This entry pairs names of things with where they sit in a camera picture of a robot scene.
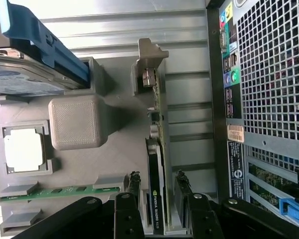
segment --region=ventilation grille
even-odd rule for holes
[[[292,172],[295,171],[296,167],[299,167],[299,160],[297,159],[289,158],[254,147],[248,147],[248,155]]]
[[[299,140],[299,0],[260,0],[238,30],[245,131]]]

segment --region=serial number label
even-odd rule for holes
[[[229,140],[243,143],[245,142],[244,127],[241,125],[228,125],[227,136]]]

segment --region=blue drive bracket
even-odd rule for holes
[[[54,68],[59,64],[89,82],[89,68],[80,61],[43,23],[26,7],[0,0],[0,27],[4,36],[29,40],[41,52],[41,60]]]
[[[279,211],[281,215],[289,216],[299,223],[299,203],[292,198],[279,199]]]

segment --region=white label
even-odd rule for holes
[[[46,96],[63,91],[48,83],[30,81],[28,76],[16,71],[0,71],[0,94]]]
[[[244,127],[240,125],[228,125],[227,126],[228,139],[236,142],[245,142]]]

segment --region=gray metal wall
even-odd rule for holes
[[[12,0],[29,7],[79,57],[138,55],[139,38],[165,62],[173,170],[194,191],[216,192],[207,22],[203,0]]]

